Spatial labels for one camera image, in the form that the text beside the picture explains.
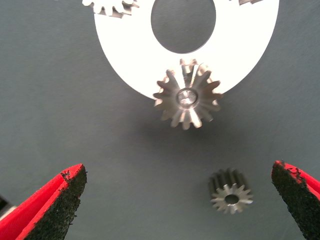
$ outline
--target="gray background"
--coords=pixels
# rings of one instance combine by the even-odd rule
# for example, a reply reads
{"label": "gray background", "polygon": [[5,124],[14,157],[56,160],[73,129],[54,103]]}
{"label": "gray background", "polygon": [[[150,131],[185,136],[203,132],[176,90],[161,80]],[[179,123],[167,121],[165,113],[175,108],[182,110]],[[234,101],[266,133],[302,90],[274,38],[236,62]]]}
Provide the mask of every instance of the gray background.
{"label": "gray background", "polygon": [[[153,26],[162,41],[181,18],[191,28],[207,19],[206,3],[194,2],[163,7],[172,21]],[[194,18],[179,18],[182,9]],[[2,1],[0,193],[19,204],[84,163],[88,184],[67,240],[303,239],[271,169],[283,159],[320,179],[319,12],[319,0],[281,0],[258,65],[226,93],[214,122],[182,131],[113,71],[80,0]],[[227,167],[254,191],[254,204],[233,216],[212,209],[207,190],[210,174]]]}

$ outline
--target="partial gear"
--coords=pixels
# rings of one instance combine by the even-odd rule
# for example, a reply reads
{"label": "partial gear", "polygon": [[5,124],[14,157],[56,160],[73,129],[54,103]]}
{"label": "partial gear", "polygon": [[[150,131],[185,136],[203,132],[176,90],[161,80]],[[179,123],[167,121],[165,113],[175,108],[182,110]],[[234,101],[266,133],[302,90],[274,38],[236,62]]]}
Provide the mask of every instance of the partial gear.
{"label": "partial gear", "polygon": [[132,8],[138,8],[138,0],[82,0],[84,6],[93,8],[95,14],[122,18],[131,15]]}
{"label": "partial gear", "polygon": [[239,4],[242,5],[242,4],[246,4],[246,3],[252,3],[252,4],[255,4],[257,2],[260,2],[262,0],[239,0]]}
{"label": "partial gear", "polygon": [[220,170],[209,179],[209,191],[213,207],[225,214],[241,213],[253,203],[253,195],[244,176],[237,170]]}
{"label": "partial gear", "polygon": [[217,100],[223,95],[214,92],[220,81],[212,81],[208,66],[199,65],[195,59],[190,64],[181,59],[180,67],[181,75],[167,70],[163,81],[157,82],[160,91],[153,94],[157,99],[155,107],[163,111],[161,120],[172,119],[173,128],[179,123],[182,123],[184,130],[188,130],[191,123],[195,128],[200,128],[201,119],[211,122],[213,117],[210,112],[220,110]]}

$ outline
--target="spur gear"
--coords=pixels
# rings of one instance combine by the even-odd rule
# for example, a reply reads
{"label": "spur gear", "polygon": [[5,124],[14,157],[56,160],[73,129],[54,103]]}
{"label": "spur gear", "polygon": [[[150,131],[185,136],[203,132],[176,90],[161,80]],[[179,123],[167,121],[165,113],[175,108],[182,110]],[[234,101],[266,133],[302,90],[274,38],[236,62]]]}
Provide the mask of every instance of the spur gear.
{"label": "spur gear", "polygon": [[239,0],[239,4],[242,5],[242,4],[246,4],[246,3],[252,3],[252,4],[255,4],[257,2],[260,2],[262,0]]}
{"label": "spur gear", "polygon": [[209,191],[213,207],[225,214],[241,213],[253,203],[253,195],[244,176],[237,170],[220,170],[209,179]]}
{"label": "spur gear", "polygon": [[153,94],[157,99],[155,107],[162,110],[161,120],[172,119],[171,127],[182,123],[187,130],[191,123],[195,128],[202,126],[201,119],[210,122],[213,117],[210,111],[219,111],[217,100],[223,97],[214,93],[220,81],[212,81],[211,71],[205,64],[198,64],[194,59],[190,64],[180,60],[182,74],[176,75],[173,70],[166,71],[163,81],[158,81],[160,91]]}
{"label": "spur gear", "polygon": [[139,7],[137,0],[82,0],[82,4],[91,6],[95,14],[116,18],[131,15],[132,7]]}

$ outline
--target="metal gear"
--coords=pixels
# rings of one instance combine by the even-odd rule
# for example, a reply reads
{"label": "metal gear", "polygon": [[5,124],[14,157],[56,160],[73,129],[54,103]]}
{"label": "metal gear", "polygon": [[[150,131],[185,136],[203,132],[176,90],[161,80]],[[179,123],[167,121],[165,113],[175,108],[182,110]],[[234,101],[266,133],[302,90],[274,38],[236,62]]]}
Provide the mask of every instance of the metal gear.
{"label": "metal gear", "polygon": [[242,5],[242,4],[246,4],[246,3],[252,3],[252,4],[255,4],[257,2],[260,2],[262,0],[239,0],[239,4]]}
{"label": "metal gear", "polygon": [[209,191],[213,207],[225,214],[241,213],[253,203],[244,176],[237,170],[220,170],[209,179]]}
{"label": "metal gear", "polygon": [[131,15],[132,7],[138,8],[138,0],[82,0],[84,6],[93,8],[95,14],[122,18]]}
{"label": "metal gear", "polygon": [[181,59],[180,67],[180,77],[173,70],[167,70],[163,81],[157,82],[160,91],[153,94],[157,99],[155,107],[163,111],[161,120],[172,119],[173,128],[179,123],[184,130],[189,129],[191,123],[200,128],[201,119],[210,122],[213,120],[210,111],[220,110],[217,100],[223,95],[214,93],[220,81],[212,81],[208,66],[199,65],[195,59],[190,64]]}

